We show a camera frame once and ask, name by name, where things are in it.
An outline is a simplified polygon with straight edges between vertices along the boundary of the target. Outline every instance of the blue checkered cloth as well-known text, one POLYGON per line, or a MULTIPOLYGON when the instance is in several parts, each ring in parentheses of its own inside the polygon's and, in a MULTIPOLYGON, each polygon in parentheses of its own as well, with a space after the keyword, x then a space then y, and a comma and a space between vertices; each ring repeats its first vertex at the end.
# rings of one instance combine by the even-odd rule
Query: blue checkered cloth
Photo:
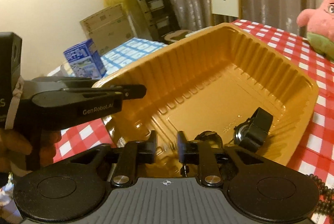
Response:
POLYGON ((139 58, 151 54, 164 46, 166 46, 166 44, 161 42, 132 38, 101 56, 101 60, 106 67, 105 76, 118 71, 126 65, 137 61, 139 58))

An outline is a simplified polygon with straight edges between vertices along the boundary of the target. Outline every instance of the blue box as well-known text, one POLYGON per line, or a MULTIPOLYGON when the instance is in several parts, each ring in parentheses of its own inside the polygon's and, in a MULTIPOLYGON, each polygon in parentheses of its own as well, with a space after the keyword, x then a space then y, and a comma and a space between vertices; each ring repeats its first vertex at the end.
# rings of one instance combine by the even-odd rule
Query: blue box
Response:
POLYGON ((64 51, 64 56, 77 77, 100 79, 106 74, 92 39, 85 40, 64 51))

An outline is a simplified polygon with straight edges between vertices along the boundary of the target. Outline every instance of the plush toy eye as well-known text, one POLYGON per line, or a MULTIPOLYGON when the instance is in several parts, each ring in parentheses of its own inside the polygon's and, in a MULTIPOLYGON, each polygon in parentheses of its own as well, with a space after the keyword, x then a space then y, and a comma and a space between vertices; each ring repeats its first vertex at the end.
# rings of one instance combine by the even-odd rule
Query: plush toy eye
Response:
POLYGON ((330 5, 330 6, 328 7, 328 12, 329 12, 329 13, 334 13, 334 5, 330 5))

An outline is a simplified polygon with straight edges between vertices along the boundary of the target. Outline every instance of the pink plush toy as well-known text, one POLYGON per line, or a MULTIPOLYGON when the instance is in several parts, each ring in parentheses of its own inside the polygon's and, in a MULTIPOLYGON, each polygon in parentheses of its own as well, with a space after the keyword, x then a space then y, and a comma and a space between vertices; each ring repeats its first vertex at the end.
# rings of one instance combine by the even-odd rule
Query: pink plush toy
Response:
POLYGON ((305 9, 297 25, 307 25, 307 39, 314 50, 334 60, 334 0, 323 0, 317 9, 305 9))

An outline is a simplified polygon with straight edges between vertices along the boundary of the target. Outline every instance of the plastic container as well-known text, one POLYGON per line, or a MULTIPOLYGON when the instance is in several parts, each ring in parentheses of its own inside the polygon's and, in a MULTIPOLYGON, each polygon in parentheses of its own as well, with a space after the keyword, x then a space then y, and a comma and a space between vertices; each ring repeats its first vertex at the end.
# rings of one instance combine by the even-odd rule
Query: plastic container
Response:
POLYGON ((149 130, 158 132, 153 176, 178 174, 177 131, 184 131, 188 140, 203 131, 215 131, 228 143, 233 128, 258 107, 274 116, 258 154, 286 165, 318 96, 315 81, 300 68, 261 40, 226 23, 145 56, 94 86, 123 83, 144 84, 147 94, 143 99, 124 101, 122 111, 104 121, 118 146, 145 139, 149 130))

